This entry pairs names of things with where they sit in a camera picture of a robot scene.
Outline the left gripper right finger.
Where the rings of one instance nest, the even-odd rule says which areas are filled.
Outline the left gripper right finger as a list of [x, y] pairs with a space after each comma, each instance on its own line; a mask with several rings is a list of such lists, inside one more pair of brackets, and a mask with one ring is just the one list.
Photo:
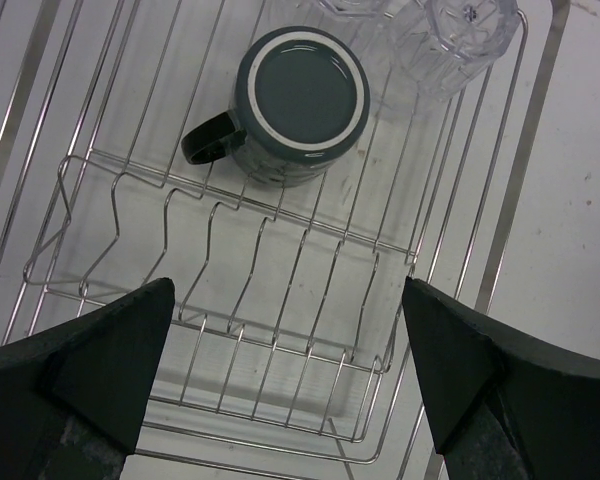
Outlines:
[[452, 479], [600, 479], [600, 360], [409, 277], [406, 329], [434, 448]]

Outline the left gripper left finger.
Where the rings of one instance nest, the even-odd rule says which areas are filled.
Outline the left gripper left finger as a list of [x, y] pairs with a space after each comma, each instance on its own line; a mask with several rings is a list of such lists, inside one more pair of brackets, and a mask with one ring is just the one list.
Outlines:
[[135, 452], [175, 305], [159, 278], [0, 347], [0, 479], [117, 479]]

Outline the clear glass back right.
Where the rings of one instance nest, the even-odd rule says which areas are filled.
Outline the clear glass back right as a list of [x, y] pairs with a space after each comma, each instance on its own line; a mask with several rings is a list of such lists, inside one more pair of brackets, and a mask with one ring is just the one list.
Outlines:
[[515, 1], [409, 1], [391, 21], [390, 38], [418, 93], [443, 101], [506, 53], [520, 23]]

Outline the clear glass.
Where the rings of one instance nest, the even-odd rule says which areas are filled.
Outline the clear glass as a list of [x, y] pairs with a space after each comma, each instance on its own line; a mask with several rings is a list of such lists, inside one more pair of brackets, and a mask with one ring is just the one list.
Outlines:
[[418, 93], [443, 101], [506, 53], [520, 23], [515, 1], [409, 1], [391, 21], [390, 38]]
[[345, 43], [361, 57], [386, 30], [390, 1], [314, 1], [324, 15], [322, 30]]

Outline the dark green ceramic mug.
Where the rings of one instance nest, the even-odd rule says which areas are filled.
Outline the dark green ceramic mug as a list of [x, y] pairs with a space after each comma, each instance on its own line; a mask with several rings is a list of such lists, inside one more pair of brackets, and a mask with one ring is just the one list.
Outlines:
[[369, 82], [353, 51], [324, 30], [283, 27], [241, 59], [229, 109], [180, 146], [191, 165], [230, 157], [251, 180], [290, 188], [350, 151], [369, 113]]

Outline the clear glass back left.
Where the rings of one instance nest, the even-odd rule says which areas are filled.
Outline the clear glass back left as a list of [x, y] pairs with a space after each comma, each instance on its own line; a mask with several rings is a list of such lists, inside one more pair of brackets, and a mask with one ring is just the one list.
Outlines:
[[314, 1], [324, 15], [322, 30], [345, 43], [361, 57], [386, 30], [390, 1]]

